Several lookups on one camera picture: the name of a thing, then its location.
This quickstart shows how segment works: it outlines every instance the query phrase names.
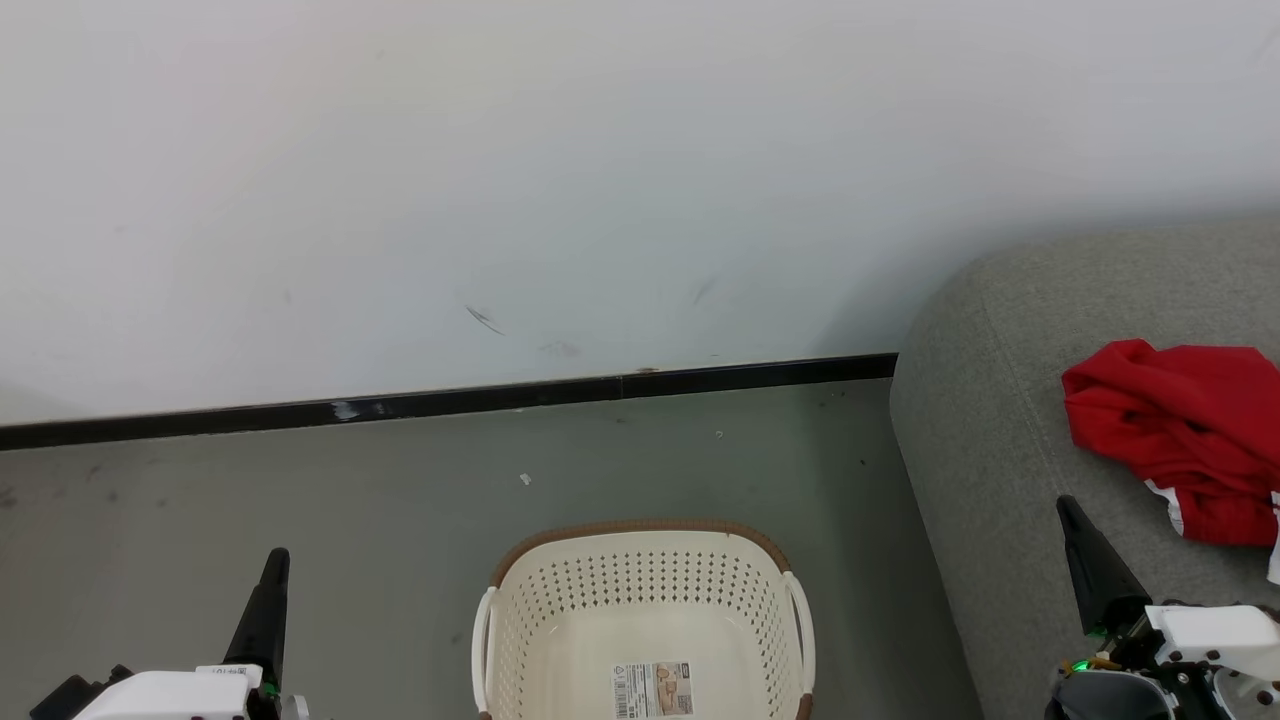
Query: basket handle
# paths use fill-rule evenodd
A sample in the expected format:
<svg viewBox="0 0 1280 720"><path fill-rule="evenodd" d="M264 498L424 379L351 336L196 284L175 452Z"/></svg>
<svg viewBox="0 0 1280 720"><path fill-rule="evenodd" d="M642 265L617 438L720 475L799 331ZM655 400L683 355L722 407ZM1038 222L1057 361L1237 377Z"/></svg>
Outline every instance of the basket handle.
<svg viewBox="0 0 1280 720"><path fill-rule="evenodd" d="M489 712L489 698L485 688L485 635L489 630L489 618L493 615L493 596L498 588L489 588L480 598L480 607L476 609L476 624L471 629L471 692L475 694L476 710L481 715Z"/></svg>
<svg viewBox="0 0 1280 720"><path fill-rule="evenodd" d="M790 570L782 574L782 579L787 583L787 592L791 594L791 602L796 607L796 618L799 618L800 624L800 659L804 661L804 694L810 694L813 692L814 680L818 678L818 653L814 651L813 639L813 614L809 611L809 598L804 594L804 588L800 587L800 580L791 574Z"/></svg>

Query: label sticker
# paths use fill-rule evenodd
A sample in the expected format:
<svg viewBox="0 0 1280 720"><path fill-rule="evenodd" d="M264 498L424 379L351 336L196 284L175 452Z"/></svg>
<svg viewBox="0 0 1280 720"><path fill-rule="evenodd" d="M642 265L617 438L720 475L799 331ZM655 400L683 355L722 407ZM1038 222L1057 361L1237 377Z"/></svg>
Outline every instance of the label sticker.
<svg viewBox="0 0 1280 720"><path fill-rule="evenodd" d="M248 687L256 688L262 684L262 667L259 665L201 665L196 673L212 673L215 675L244 675L248 678Z"/></svg>
<svg viewBox="0 0 1280 720"><path fill-rule="evenodd" d="M687 662L613 666L613 720L694 717L694 685Z"/></svg>

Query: barcode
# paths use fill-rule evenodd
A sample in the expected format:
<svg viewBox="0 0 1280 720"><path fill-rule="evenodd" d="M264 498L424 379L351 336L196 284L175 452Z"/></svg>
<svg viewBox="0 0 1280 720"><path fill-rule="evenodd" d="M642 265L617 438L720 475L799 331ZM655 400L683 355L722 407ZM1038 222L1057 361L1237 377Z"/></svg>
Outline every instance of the barcode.
<svg viewBox="0 0 1280 720"><path fill-rule="evenodd" d="M627 720L630 708L627 707L627 679L613 679L613 720Z"/></svg>

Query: black baseboard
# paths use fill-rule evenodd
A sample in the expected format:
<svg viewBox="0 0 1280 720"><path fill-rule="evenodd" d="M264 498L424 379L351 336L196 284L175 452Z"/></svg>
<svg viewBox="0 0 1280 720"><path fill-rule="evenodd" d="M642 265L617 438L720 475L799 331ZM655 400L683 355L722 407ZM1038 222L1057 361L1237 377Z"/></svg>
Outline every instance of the black baseboard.
<svg viewBox="0 0 1280 720"><path fill-rule="evenodd" d="M374 420L429 418L461 413L512 410L599 400L626 400L833 380L888 378L896 354L733 365L698 370L635 373L495 387L476 387L317 400L287 405L255 405L195 413L169 413L101 420L70 420L0 428L0 451L90 442L279 430Z"/></svg>

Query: white plastic basket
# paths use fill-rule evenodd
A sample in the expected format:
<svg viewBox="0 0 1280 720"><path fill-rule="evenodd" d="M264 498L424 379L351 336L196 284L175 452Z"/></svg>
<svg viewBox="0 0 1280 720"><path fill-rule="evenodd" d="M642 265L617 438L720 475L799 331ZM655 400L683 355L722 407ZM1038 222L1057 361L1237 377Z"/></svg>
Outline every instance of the white plastic basket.
<svg viewBox="0 0 1280 720"><path fill-rule="evenodd" d="M554 530L494 573L471 683L483 720L805 720L813 616L782 552L744 525Z"/></svg>

